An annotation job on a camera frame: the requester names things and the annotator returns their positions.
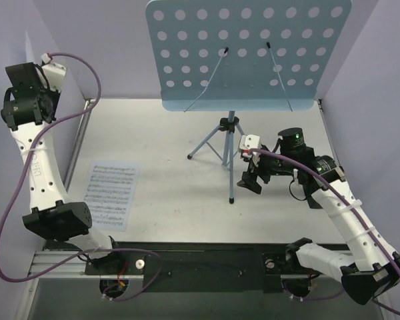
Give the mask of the sheet music page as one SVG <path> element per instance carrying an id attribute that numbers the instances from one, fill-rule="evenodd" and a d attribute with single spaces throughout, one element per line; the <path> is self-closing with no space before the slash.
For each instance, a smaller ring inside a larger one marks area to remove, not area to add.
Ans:
<path id="1" fill-rule="evenodd" d="M 83 201 L 96 228 L 126 230 L 140 168 L 132 161 L 92 162 Z"/>

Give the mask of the black metronome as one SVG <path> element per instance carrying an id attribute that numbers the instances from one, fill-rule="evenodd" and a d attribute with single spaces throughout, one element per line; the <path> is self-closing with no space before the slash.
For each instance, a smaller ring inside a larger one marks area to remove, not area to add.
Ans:
<path id="1" fill-rule="evenodd" d="M 318 196 L 317 193 L 313 193 L 313 194 L 307 196 L 306 200 L 307 200 L 307 204 L 310 209 L 322 209 L 322 206 L 316 200 L 317 196 Z"/>

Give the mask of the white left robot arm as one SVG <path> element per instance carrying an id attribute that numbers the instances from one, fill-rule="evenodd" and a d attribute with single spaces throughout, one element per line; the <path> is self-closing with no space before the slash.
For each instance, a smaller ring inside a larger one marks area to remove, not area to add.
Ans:
<path id="1" fill-rule="evenodd" d="M 31 212 L 23 216 L 25 228 L 44 240 L 88 251 L 92 265 L 117 274 L 124 258 L 112 251 L 112 238 L 93 226 L 87 204 L 70 200 L 59 173 L 52 132 L 36 138 L 56 120 L 66 68 L 55 63 L 22 63 L 5 71 L 11 87 L 5 92 L 1 116 L 28 166 Z"/>

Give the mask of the light blue music stand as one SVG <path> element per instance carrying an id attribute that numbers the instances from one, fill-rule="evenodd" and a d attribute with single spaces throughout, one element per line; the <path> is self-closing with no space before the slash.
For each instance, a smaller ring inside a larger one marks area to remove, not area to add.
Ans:
<path id="1" fill-rule="evenodd" d="M 168 111 L 225 111 L 233 168 L 237 111 L 302 111 L 351 12 L 350 1 L 150 1 L 145 16 Z"/>

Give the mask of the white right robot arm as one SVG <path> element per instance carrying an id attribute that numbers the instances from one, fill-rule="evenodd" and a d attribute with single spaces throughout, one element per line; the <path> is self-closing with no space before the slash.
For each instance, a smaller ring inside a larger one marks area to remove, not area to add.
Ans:
<path id="1" fill-rule="evenodd" d="M 258 179 L 268 183 L 273 176 L 290 176 L 302 186 L 308 206 L 326 212 L 351 252 L 344 255 L 302 238 L 287 246 L 286 268 L 293 273 L 306 268 L 324 274 L 340 282 L 360 305 L 400 283 L 400 253 L 368 218 L 342 167 L 328 155 L 316 155 L 299 127 L 284 129 L 278 137 L 274 150 L 257 135 L 241 137 L 238 152 L 248 168 L 238 186 L 260 194 Z"/>

